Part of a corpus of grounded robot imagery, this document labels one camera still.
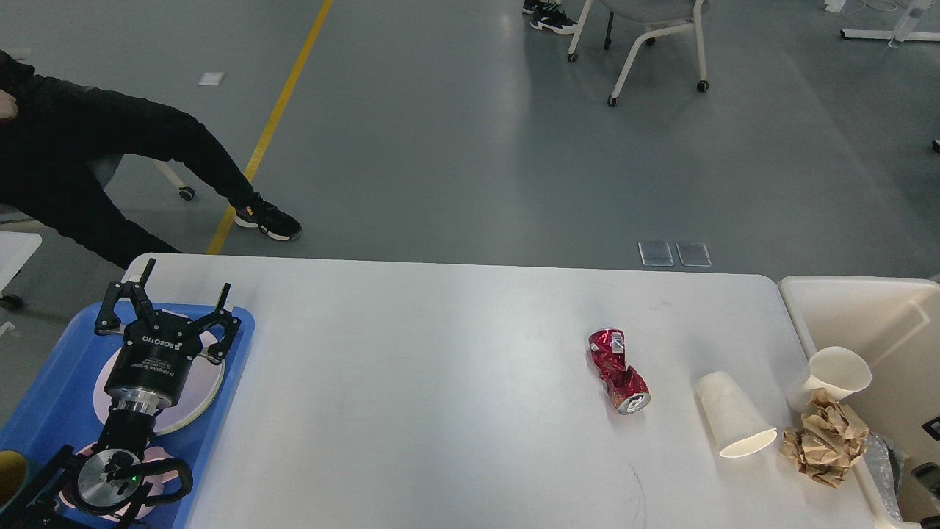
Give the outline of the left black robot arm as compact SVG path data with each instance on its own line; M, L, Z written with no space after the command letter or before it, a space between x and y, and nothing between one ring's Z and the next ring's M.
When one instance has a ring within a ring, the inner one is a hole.
M2 503L4 528L179 527L231 399L250 318L226 305L156 305L109 284L68 328L2 431L33 469Z

